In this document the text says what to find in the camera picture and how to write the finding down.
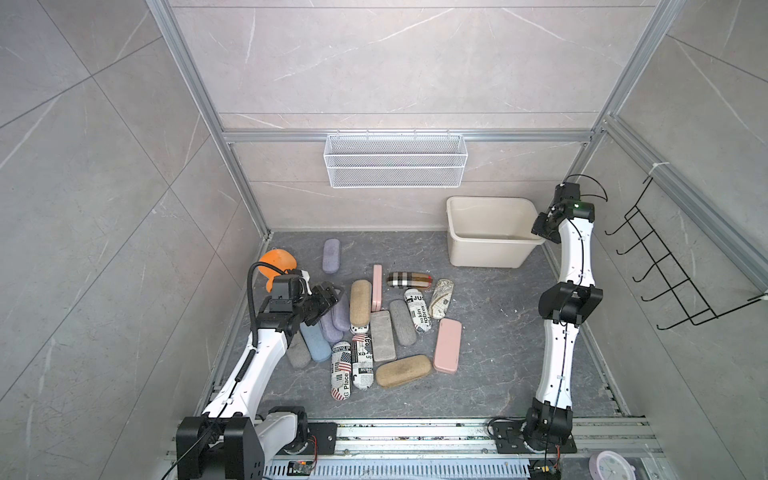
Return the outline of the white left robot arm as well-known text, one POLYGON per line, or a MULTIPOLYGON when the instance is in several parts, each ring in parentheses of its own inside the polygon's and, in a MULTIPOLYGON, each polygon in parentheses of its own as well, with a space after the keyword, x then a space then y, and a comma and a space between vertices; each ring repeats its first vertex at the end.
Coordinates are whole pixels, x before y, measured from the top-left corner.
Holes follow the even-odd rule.
POLYGON ((301 326, 317 324, 344 289, 312 284, 304 270, 268 268, 276 275, 261 304, 246 287, 250 335, 238 363, 203 412, 178 427, 177 459, 169 470, 180 479, 260 479, 278 453, 299 454, 313 442, 304 408, 276 407, 260 417, 258 407, 301 326))

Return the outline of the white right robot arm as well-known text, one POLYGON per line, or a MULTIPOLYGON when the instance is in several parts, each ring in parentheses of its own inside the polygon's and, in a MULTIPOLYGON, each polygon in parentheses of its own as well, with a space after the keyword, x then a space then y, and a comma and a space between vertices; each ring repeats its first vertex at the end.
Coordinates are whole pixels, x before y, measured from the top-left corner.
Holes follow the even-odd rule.
POLYGON ((533 224, 533 234, 561 246, 558 282, 538 304, 545 331, 542 377, 522 428, 524 442, 534 452, 562 446, 571 435, 575 342, 580 327, 603 299, 591 268, 594 222, 594 205, 581 198, 580 185, 562 182, 549 209, 533 224))

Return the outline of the light blue fabric case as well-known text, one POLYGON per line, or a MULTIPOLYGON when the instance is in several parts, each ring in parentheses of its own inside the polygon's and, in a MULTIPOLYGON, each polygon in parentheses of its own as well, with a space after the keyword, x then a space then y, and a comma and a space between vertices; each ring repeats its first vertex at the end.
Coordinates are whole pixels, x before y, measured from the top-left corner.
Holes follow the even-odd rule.
POLYGON ((331 347, 329 342, 324 338, 322 327, 319 323, 315 325, 302 323, 300 325, 300 330, 314 362, 324 362, 331 357, 331 347))

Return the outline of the beige plastic storage bin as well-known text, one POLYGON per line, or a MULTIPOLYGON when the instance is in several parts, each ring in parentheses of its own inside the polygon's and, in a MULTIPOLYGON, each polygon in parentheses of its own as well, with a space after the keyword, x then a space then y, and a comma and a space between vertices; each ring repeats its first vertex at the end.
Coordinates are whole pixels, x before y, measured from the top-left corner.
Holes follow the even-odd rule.
POLYGON ((446 210, 454 266, 518 268, 545 243, 531 233, 538 212, 528 199, 453 196, 446 210))

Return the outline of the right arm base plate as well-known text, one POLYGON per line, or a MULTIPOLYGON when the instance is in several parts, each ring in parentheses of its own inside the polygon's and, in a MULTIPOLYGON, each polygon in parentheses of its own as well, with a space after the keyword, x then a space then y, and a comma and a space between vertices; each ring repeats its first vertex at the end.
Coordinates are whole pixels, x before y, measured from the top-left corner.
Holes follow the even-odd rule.
POLYGON ((486 431, 500 454, 575 454, 577 446, 572 435, 567 438, 551 434, 535 433, 530 439, 524 436, 525 421, 522 418, 497 417, 486 424, 486 431))

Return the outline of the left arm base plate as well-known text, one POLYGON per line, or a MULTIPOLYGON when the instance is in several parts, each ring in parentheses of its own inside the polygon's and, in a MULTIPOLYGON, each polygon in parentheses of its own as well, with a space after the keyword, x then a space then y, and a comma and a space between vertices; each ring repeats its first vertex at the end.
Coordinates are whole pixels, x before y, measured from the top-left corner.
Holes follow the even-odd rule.
POLYGON ((335 422, 310 422, 308 424, 307 443, 302 454, 321 456, 334 455, 337 443, 338 424, 335 422))

